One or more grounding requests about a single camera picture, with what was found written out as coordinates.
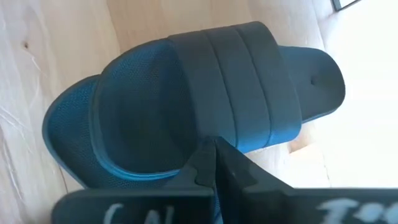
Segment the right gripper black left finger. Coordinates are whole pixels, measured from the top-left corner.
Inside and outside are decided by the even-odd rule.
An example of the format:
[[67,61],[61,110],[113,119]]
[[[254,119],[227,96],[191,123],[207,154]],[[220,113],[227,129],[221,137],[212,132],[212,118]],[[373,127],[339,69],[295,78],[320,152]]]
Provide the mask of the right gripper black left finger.
[[163,187],[77,191],[56,203],[51,224],[212,224],[214,187],[215,142],[206,139]]

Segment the black slide sandal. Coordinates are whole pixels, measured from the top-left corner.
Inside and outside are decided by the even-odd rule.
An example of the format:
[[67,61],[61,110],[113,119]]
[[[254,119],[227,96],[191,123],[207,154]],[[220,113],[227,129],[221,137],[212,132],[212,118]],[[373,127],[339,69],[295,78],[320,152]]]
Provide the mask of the black slide sandal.
[[249,22],[125,51],[56,98],[42,135],[86,188],[155,188],[203,138],[222,137],[243,153],[288,142],[345,94],[327,53],[281,46],[263,23]]

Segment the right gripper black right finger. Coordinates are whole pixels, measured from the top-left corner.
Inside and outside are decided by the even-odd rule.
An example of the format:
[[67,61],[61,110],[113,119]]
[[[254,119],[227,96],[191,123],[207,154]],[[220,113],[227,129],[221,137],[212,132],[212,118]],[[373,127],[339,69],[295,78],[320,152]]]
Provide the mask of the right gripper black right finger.
[[216,138],[224,224],[398,224],[398,189],[295,189]]

